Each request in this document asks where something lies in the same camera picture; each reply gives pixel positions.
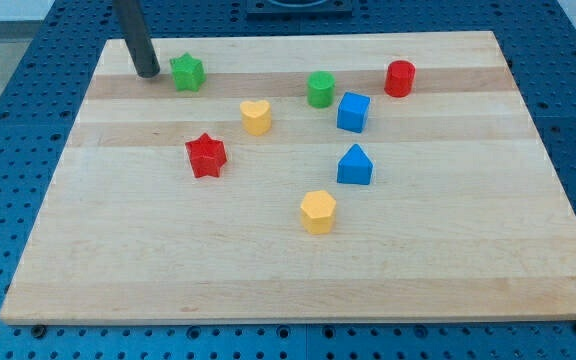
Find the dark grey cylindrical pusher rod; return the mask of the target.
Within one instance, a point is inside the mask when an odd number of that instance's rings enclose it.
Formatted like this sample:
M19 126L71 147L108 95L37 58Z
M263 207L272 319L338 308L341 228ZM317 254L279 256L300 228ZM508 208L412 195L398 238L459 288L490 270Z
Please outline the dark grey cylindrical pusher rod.
M124 42L135 71L141 78L153 78L160 72L149 28L139 0L113 0Z

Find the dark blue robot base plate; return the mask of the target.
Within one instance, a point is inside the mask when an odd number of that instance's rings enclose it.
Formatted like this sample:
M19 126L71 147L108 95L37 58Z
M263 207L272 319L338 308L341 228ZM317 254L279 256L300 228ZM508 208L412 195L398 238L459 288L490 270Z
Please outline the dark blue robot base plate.
M275 15L347 15L352 13L353 0L245 0L248 17Z

